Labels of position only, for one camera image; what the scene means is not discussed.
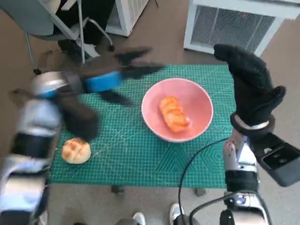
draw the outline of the brown floor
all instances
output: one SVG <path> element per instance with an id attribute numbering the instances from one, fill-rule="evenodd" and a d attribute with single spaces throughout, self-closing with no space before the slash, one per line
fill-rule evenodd
<path id="1" fill-rule="evenodd" d="M 152 46 L 153 52 L 146 58 L 158 62 L 180 64 L 218 64 L 211 55 L 185 51 L 184 31 L 188 10 L 187 0 L 159 0 L 159 8 L 153 0 L 147 5 L 135 30 L 129 38 L 114 36 L 117 48 L 128 46 Z M 0 12 L 0 147 L 4 155 L 10 146 L 15 130 L 17 108 L 8 99 L 8 91 L 27 88 L 33 77 L 23 32 Z M 262 55 L 268 63 L 276 85 L 287 87 L 282 105 L 275 110 L 276 133 L 300 148 L 300 20 L 285 21 Z M 35 59 L 42 70 L 49 71 L 74 65 L 60 53 L 55 42 L 31 38 Z M 106 52 L 107 41 L 98 48 Z M 262 194 L 270 208 L 274 225 L 298 225 L 300 215 L 299 188 L 279 188 L 265 172 L 261 173 Z M 106 186 L 52 185 L 49 213 L 50 224 L 72 224 L 76 219 L 89 225 L 114 224 L 122 217 L 129 217 L 136 210 L 145 213 L 147 224 L 167 224 L 168 210 L 176 201 L 175 188 L 128 187 L 124 198 L 116 198 Z M 223 194 L 222 190 L 209 190 L 203 198 L 195 199 L 191 190 L 184 190 L 186 212 L 196 205 Z M 218 224 L 222 204 L 204 210 L 197 218 L 202 225 Z"/>

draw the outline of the white cabinet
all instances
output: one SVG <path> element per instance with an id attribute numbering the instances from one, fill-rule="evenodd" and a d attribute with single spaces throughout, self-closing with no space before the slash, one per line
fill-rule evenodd
<path id="1" fill-rule="evenodd" d="M 184 48 L 213 53 L 229 44 L 260 56 L 283 20 L 299 13 L 300 5 L 275 0 L 191 0 Z"/>
<path id="2" fill-rule="evenodd" d="M 149 0 L 116 0 L 106 32 L 128 37 Z"/>

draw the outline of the black glove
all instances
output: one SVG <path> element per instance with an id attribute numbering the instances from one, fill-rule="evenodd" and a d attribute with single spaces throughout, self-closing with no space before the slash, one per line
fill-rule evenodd
<path id="1" fill-rule="evenodd" d="M 266 63 L 230 45 L 215 45 L 215 57 L 228 63 L 234 80 L 236 114 L 249 126 L 267 122 L 283 100 L 285 87 L 273 87 Z"/>

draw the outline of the chair wheel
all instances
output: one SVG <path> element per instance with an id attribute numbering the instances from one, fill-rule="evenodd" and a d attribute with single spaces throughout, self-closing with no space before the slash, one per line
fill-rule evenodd
<path id="1" fill-rule="evenodd" d="M 34 69 L 33 72 L 34 72 L 35 75 L 41 75 L 42 74 L 42 72 L 39 68 Z"/>
<path id="2" fill-rule="evenodd" d="M 110 52 L 114 52 L 114 45 L 110 45 L 109 48 L 108 48 L 108 50 L 109 50 Z"/>

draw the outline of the bread roll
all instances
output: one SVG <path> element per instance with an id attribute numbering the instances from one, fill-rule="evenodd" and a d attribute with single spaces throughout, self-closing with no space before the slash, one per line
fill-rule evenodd
<path id="1" fill-rule="evenodd" d="M 80 138 L 67 140 L 61 150 L 61 157 L 71 164 L 81 164 L 88 161 L 90 154 L 90 145 Z"/>
<path id="2" fill-rule="evenodd" d="M 182 107 L 175 97 L 165 97 L 161 100 L 159 109 L 168 127 L 178 133 L 189 126 L 189 118 L 183 113 Z"/>

